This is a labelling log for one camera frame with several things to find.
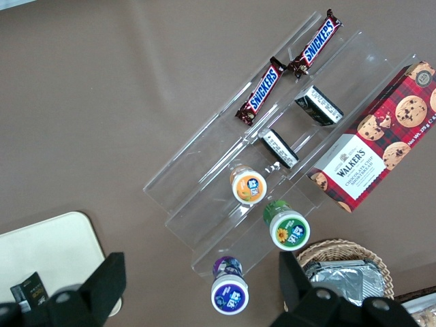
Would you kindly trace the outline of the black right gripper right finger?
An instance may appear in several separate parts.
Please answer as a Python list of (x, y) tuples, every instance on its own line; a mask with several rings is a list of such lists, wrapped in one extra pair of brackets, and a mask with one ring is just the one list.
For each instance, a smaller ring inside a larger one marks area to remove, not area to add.
[(279, 282), (287, 305), (272, 326), (417, 326), (399, 303), (366, 298), (356, 306), (325, 287), (313, 287), (291, 252), (279, 254)]

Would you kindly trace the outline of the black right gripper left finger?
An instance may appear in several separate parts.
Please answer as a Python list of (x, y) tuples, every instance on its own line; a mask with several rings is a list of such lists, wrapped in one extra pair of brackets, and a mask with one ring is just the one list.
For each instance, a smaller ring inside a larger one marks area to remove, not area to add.
[(112, 252), (77, 290), (58, 292), (34, 310), (2, 303), (1, 325), (103, 326), (125, 288), (125, 254)]

